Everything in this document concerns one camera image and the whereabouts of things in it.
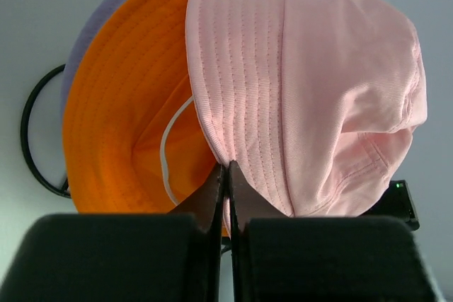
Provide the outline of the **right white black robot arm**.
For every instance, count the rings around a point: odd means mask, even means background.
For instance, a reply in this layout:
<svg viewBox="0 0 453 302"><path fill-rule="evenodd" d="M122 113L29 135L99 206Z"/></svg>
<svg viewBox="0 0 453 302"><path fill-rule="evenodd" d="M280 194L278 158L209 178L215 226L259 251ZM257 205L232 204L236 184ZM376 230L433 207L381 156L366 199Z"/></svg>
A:
<svg viewBox="0 0 453 302"><path fill-rule="evenodd" d="M363 216L390 216L404 222L412 231L420 228L415 205L405 180L391 180L379 201Z"/></svg>

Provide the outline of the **orange bucket hat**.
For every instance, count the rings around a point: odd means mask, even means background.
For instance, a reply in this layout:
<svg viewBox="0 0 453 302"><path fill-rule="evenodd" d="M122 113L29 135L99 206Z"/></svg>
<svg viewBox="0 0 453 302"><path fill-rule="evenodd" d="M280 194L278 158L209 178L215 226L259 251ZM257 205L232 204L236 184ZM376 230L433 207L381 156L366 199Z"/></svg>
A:
<svg viewBox="0 0 453 302"><path fill-rule="evenodd" d="M79 212L166 213L213 169L190 101L187 3L126 0L81 60L63 116Z"/></svg>

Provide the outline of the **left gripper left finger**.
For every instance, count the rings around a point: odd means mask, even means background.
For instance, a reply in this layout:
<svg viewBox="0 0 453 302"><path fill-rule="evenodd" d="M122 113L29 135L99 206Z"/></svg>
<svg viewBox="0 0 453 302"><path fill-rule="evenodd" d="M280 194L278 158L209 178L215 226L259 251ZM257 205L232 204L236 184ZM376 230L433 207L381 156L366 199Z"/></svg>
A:
<svg viewBox="0 0 453 302"><path fill-rule="evenodd" d="M26 232L2 301L217 301L225 169L168 214L52 214Z"/></svg>

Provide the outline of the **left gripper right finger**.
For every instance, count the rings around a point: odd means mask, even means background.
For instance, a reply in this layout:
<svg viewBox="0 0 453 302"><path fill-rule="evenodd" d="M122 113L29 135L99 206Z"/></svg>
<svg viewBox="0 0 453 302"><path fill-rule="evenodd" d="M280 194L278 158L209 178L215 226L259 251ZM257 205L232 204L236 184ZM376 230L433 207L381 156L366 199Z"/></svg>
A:
<svg viewBox="0 0 453 302"><path fill-rule="evenodd" d="M410 229L389 216L282 214L228 169L237 301L443 301Z"/></svg>

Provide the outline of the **pink bucket hat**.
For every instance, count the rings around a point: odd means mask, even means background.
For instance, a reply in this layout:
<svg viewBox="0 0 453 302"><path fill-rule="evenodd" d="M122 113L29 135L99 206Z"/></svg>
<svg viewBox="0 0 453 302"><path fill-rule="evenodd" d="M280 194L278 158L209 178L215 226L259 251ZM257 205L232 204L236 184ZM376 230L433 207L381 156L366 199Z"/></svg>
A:
<svg viewBox="0 0 453 302"><path fill-rule="evenodd" d="M414 24L382 0L188 0L193 100L217 161L287 216L359 216L428 115Z"/></svg>

